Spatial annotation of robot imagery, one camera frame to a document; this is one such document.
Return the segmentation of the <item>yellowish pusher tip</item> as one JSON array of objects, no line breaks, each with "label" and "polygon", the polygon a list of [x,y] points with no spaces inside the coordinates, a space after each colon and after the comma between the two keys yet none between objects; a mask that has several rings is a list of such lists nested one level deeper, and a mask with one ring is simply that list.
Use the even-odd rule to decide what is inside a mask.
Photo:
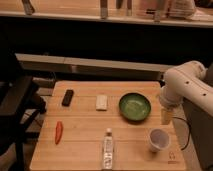
[{"label": "yellowish pusher tip", "polygon": [[167,109],[167,108],[163,108],[161,110],[161,123],[163,125],[168,125],[173,117],[173,110],[172,109]]}]

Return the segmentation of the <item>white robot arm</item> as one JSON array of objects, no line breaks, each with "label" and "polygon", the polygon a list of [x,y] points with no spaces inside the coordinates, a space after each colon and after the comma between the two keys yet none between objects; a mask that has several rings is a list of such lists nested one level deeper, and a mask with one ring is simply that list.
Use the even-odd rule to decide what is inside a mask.
[{"label": "white robot arm", "polygon": [[206,72],[201,62],[189,61],[171,67],[164,73],[165,85],[158,96],[163,125],[170,123],[173,110],[182,104],[184,98],[213,116],[213,87],[203,82]]}]

